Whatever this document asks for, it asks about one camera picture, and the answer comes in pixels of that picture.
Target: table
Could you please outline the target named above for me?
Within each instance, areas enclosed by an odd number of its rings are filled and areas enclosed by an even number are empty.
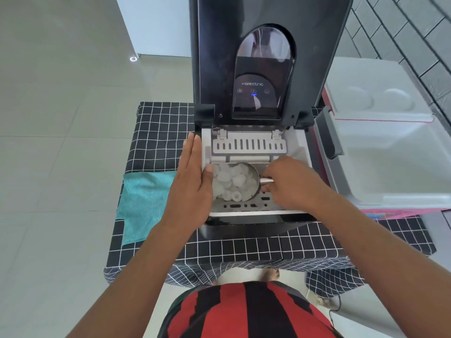
[[[321,109],[312,108],[313,114]],[[183,140],[190,131],[194,131],[194,104],[141,102],[125,173],[176,170]],[[425,255],[436,251],[420,217],[378,222]],[[122,246],[123,231],[124,221],[116,220],[104,268],[108,282],[116,278],[143,244]],[[165,282],[184,287],[211,284],[233,267],[307,271],[307,287],[324,298],[365,284],[339,242],[320,222],[309,222],[270,238],[209,241],[197,230]]]

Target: forearm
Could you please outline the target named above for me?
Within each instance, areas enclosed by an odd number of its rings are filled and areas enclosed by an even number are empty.
[[[449,336],[451,274],[345,198],[327,197],[312,214],[340,241],[403,332],[410,338]]]
[[[166,275],[190,234],[172,223],[157,224],[68,338],[141,338]]]

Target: red and black striped shirt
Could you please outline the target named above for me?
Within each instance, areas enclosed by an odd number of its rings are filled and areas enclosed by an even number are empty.
[[[337,338],[306,300],[273,283],[212,286],[188,295],[163,321],[161,338]]]

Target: person's left hand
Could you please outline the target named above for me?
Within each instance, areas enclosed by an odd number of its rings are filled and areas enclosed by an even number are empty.
[[[201,227],[213,202],[213,165],[202,173],[202,142],[200,136],[189,133],[183,143],[177,175],[169,190],[161,221],[193,232]]]

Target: teal cloth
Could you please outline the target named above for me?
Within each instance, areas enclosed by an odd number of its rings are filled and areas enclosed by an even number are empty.
[[[143,241],[161,220],[177,171],[124,174],[116,219],[124,220],[122,245]]]

